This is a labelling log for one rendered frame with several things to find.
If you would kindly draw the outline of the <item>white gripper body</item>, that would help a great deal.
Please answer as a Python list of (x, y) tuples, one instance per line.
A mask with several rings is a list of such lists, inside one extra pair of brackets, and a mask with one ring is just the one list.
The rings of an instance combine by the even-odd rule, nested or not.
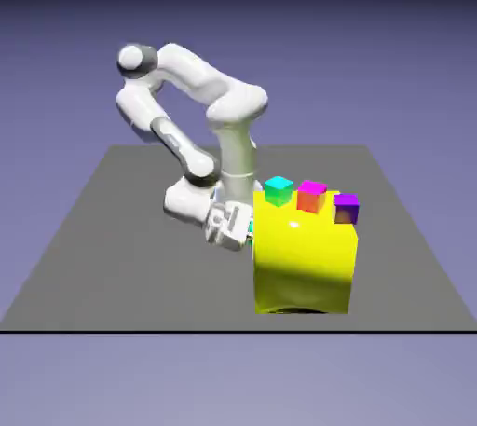
[(252, 205), (228, 201), (225, 204), (225, 219), (219, 226), (215, 242), (227, 250), (240, 251), (248, 239), (252, 213)]

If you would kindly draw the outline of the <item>small cyan cube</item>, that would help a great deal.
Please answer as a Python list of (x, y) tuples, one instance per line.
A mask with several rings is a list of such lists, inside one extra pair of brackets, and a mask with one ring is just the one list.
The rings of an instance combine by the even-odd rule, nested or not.
[(282, 176), (274, 176), (264, 182), (265, 201), (281, 207), (292, 200), (293, 181)]

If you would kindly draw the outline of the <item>small magenta cube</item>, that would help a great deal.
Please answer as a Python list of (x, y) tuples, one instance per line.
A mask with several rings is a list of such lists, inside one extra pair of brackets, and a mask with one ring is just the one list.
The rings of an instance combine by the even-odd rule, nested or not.
[(311, 180), (304, 180), (296, 191), (296, 209), (317, 214), (324, 205), (328, 186)]

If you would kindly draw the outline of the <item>small purple cube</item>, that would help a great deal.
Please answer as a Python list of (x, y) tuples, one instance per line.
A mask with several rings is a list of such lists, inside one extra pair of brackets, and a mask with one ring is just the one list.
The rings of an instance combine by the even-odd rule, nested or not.
[(358, 222), (360, 206), (357, 194), (334, 194), (334, 222), (336, 224), (355, 226)]

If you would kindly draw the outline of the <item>large yellow box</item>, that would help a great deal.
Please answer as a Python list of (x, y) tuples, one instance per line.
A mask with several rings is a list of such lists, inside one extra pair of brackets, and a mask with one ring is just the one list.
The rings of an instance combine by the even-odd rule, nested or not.
[(334, 221), (334, 191), (319, 213), (296, 208), (297, 193), (283, 206), (254, 194), (252, 261), (257, 313), (306, 309), (348, 313), (358, 235)]

